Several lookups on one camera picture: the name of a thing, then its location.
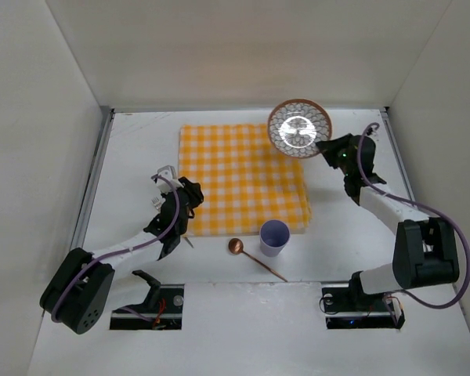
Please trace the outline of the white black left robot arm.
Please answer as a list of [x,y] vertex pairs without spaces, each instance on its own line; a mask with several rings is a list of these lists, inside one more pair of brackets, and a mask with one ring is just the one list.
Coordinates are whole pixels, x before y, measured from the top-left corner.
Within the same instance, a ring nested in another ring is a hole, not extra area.
[[106,311],[124,310],[143,318],[148,310],[165,309],[161,282],[143,267],[179,246],[204,195],[200,183],[186,177],[154,175],[152,180],[161,206],[143,230],[103,250],[68,252],[39,301],[53,322],[84,334]]

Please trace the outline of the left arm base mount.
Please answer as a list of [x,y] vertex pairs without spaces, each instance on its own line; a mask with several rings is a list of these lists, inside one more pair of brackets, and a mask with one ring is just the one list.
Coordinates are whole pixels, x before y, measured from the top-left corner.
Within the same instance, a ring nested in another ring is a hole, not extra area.
[[135,270],[112,284],[105,309],[112,331],[177,331],[182,328],[185,286],[163,284]]

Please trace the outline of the yellow white checkered cloth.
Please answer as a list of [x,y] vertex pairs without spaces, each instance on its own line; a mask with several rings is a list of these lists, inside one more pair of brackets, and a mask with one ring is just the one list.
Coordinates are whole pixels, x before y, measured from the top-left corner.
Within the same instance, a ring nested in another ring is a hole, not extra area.
[[264,124],[184,125],[179,174],[204,195],[188,225],[195,237],[257,234],[272,219],[303,232],[312,218],[300,160],[278,152]]

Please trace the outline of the copper spoon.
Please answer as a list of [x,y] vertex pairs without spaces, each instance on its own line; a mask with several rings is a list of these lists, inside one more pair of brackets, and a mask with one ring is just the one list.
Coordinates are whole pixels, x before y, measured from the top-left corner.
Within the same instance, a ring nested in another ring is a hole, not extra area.
[[257,259],[255,256],[250,255],[244,250],[244,243],[241,239],[239,238],[232,238],[228,242],[228,250],[230,254],[232,255],[245,255],[249,259],[251,259],[253,262],[256,262],[259,266],[273,274],[275,277],[278,279],[282,280],[283,282],[288,282],[288,279],[286,279],[284,276],[279,274],[276,270],[270,268],[268,265],[266,265],[264,262],[260,261]]

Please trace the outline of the floral patterned ceramic plate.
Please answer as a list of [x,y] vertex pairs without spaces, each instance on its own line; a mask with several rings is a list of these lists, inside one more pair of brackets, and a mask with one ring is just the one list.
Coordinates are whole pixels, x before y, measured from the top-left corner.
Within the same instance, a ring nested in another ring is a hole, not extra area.
[[267,132],[277,151],[305,159],[320,153],[317,142],[331,139],[332,122],[319,104],[308,99],[290,99],[270,112]]

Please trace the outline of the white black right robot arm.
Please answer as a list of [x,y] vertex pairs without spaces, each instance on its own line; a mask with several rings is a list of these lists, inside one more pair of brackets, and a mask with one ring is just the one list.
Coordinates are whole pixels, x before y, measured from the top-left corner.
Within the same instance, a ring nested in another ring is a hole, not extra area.
[[460,268],[451,223],[441,215],[428,216],[390,191],[373,171],[376,146],[371,138],[347,134],[316,146],[330,167],[343,172],[348,197],[395,235],[392,261],[355,272],[347,289],[332,295],[333,303],[364,311],[390,292],[457,281]]

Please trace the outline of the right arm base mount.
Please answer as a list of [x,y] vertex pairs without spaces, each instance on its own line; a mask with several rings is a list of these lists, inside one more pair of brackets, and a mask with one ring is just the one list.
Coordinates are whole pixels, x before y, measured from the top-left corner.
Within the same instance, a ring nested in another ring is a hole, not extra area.
[[400,330],[406,322],[397,297],[368,295],[354,302],[347,284],[325,284],[321,293],[319,308],[329,330]]

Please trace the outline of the lilac plastic cup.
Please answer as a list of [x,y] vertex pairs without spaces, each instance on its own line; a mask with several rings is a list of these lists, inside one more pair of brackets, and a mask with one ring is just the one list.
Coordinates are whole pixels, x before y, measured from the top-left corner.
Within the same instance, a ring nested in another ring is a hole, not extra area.
[[259,231],[260,250],[267,257],[276,257],[287,245],[291,232],[286,223],[272,219],[265,222]]

